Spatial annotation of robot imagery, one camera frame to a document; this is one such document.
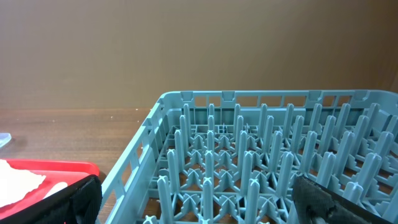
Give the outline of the white plastic spoon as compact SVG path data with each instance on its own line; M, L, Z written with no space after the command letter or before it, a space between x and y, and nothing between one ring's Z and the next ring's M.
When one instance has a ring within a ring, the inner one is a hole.
M58 182L56 183L44 196L44 199L63 190L64 188L68 187L68 184L66 182Z

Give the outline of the white paper napkin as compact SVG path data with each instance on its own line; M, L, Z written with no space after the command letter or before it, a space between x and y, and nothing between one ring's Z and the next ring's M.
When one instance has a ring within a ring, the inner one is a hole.
M29 192L39 188L45 178L45 175L29 170L12 168L1 159L1 207L22 200Z

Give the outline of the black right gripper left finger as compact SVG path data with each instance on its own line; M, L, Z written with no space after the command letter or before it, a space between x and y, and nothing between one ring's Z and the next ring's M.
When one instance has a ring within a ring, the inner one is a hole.
M94 223L102 201L101 181L89 175L1 220L1 224Z

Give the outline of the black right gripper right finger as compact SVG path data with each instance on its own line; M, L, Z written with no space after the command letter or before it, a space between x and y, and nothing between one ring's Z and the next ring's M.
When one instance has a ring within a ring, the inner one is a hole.
M387 220L301 175L292 191L291 220L300 224L380 224Z

